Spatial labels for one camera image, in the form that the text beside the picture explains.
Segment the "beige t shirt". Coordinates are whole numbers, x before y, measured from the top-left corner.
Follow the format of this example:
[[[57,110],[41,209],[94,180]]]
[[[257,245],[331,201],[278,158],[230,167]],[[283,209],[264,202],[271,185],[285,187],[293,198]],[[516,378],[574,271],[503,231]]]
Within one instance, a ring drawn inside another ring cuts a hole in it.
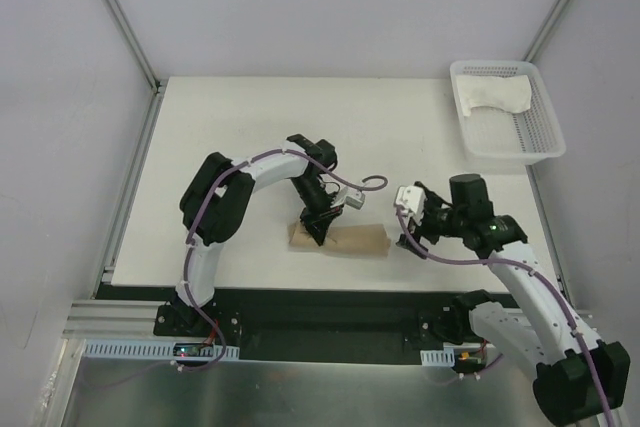
[[[382,224],[330,227],[322,245],[299,222],[289,225],[287,232],[291,248],[331,255],[385,258],[391,247]]]

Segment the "white plastic basket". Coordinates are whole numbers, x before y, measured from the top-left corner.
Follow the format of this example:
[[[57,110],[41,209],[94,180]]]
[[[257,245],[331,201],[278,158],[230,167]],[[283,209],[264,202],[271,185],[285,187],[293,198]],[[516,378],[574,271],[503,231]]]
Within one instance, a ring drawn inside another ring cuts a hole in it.
[[[506,171],[565,154],[555,109],[534,64],[455,61],[450,79],[470,166]]]

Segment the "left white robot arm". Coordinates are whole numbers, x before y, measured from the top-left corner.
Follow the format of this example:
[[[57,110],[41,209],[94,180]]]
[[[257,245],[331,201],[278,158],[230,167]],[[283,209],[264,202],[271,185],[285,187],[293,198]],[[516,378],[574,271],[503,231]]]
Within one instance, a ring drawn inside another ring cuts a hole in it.
[[[214,280],[224,244],[239,230],[250,199],[259,190],[289,180],[304,208],[299,221],[321,246],[343,207],[326,191],[320,176],[337,165],[335,147],[325,139],[312,142],[301,134],[275,149],[245,160],[219,152],[209,155],[183,194],[179,208],[187,229],[187,258],[176,295],[185,304],[176,322],[188,335],[204,334],[214,297]]]

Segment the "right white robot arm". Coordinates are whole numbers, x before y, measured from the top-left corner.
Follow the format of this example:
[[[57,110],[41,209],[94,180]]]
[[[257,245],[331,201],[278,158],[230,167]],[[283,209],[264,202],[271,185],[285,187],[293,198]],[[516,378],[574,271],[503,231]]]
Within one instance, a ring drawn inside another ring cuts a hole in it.
[[[421,242],[461,240],[475,255],[468,263],[487,267],[525,319],[517,320],[488,292],[476,290],[455,297],[432,321],[432,334],[457,345],[477,337],[494,345],[530,379],[538,407],[555,426],[593,417],[606,426],[620,425],[615,412],[626,392],[627,350],[605,342],[541,272],[527,235],[513,217],[495,213],[480,175],[453,176],[449,187],[450,200],[420,182],[398,188],[398,246],[455,266],[457,260],[433,254]]]

